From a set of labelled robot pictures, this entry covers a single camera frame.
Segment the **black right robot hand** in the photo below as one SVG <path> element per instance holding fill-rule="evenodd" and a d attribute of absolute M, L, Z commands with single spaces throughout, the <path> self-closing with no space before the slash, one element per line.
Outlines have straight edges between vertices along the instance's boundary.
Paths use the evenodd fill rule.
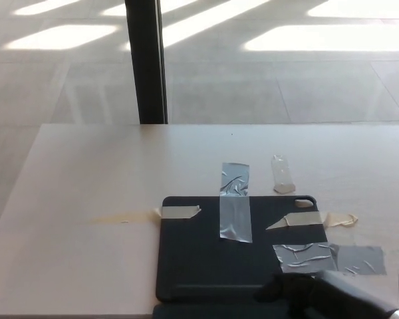
<path fill-rule="evenodd" d="M 325 318 L 390 318 L 399 307 L 389 304 L 327 272 L 274 274 L 254 294 L 258 302 L 286 300 L 292 316 L 300 318 L 312 309 Z"/>

